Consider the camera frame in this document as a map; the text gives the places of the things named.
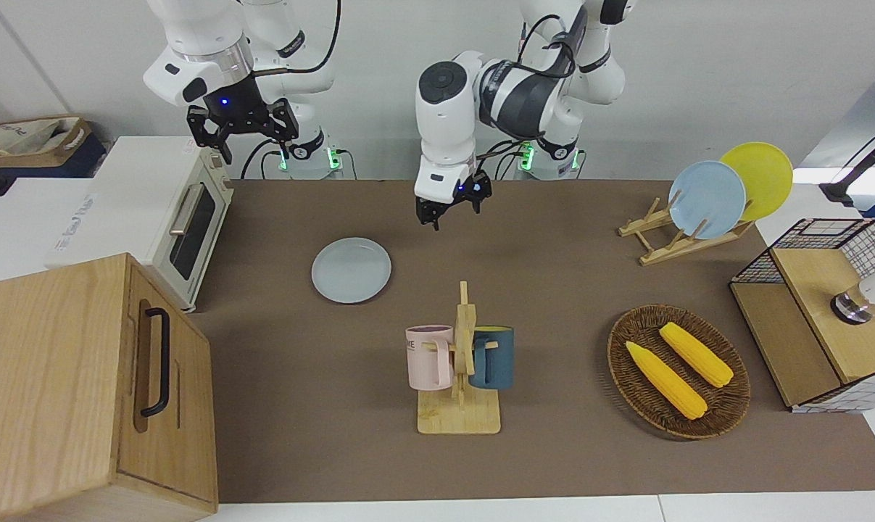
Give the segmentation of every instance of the corn cob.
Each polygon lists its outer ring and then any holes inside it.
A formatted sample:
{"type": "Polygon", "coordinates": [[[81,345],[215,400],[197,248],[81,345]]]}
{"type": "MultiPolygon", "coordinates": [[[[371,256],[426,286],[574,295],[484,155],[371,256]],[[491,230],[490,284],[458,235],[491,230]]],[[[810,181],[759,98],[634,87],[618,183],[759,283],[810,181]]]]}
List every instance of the corn cob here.
{"type": "Polygon", "coordinates": [[[702,396],[679,377],[678,373],[666,366],[652,351],[637,343],[626,342],[627,351],[633,357],[636,366],[643,371],[647,380],[661,393],[663,397],[685,415],[686,419],[694,421],[705,415],[708,404],[702,396]]]}
{"type": "Polygon", "coordinates": [[[678,324],[672,321],[666,323],[660,328],[660,337],[663,337],[663,341],[669,343],[679,357],[689,363],[693,370],[698,371],[716,389],[725,386],[733,378],[733,370],[730,370],[730,367],[711,351],[711,348],[706,347],[678,324]]]}

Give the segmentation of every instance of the pink mug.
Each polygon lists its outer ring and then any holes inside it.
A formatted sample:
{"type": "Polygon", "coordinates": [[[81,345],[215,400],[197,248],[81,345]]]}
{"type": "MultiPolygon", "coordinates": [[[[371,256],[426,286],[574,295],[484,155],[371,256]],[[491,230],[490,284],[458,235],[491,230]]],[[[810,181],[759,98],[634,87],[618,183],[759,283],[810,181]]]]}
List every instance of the pink mug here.
{"type": "Polygon", "coordinates": [[[448,389],[453,384],[453,364],[450,360],[453,327],[446,324],[412,326],[405,330],[405,341],[408,384],[412,389],[448,389]]]}

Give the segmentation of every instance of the wooden cabinet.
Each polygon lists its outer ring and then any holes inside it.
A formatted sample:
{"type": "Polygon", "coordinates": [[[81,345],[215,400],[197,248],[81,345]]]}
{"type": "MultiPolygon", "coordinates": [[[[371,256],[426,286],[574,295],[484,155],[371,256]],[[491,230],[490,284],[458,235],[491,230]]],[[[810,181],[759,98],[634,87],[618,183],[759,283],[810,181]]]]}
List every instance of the wooden cabinet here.
{"type": "Polygon", "coordinates": [[[786,406],[875,406],[875,316],[843,323],[831,299],[859,282],[837,249],[774,248],[781,282],[730,285],[786,406]]]}
{"type": "Polygon", "coordinates": [[[204,518],[214,424],[208,341],[130,255],[0,281],[0,519],[204,518]]]}

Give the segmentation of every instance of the brown tablecloth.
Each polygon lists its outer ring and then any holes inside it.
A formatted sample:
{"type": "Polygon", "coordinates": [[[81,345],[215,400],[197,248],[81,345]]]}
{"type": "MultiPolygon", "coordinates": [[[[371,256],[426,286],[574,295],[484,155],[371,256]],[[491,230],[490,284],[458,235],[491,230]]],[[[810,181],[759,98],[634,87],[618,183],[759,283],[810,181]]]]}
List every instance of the brown tablecloth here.
{"type": "Polygon", "coordinates": [[[222,502],[875,489],[865,419],[786,412],[726,287],[758,233],[648,268],[614,233],[665,182],[497,183],[483,214],[460,205],[437,233],[418,225],[411,182],[236,188],[192,316],[212,343],[222,502]],[[393,263],[364,304],[312,287],[315,255],[349,236],[393,263]],[[516,329],[515,386],[500,434],[418,435],[404,329],[452,324],[460,280],[480,323],[516,329]],[[673,442],[623,404],[606,339],[648,303],[688,308],[738,347],[752,404],[732,432],[673,442]]]}

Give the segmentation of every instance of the wicker basket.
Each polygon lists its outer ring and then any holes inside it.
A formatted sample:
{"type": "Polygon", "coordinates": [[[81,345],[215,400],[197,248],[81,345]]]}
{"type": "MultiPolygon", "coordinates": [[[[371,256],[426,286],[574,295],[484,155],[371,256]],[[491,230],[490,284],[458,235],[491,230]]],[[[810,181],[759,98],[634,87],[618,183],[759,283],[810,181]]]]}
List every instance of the wicker basket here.
{"type": "Polygon", "coordinates": [[[623,398],[648,423],[683,439],[709,439],[732,430],[746,414],[750,403],[750,380],[746,367],[730,341],[706,320],[665,304],[649,304],[623,315],[608,337],[608,366],[623,398]],[[722,389],[705,382],[669,344],[659,329],[669,321],[679,324],[718,354],[733,370],[733,379],[722,389]],[[647,380],[631,359],[625,341],[635,341],[657,354],[708,403],[700,419],[688,420],[647,380]]]}

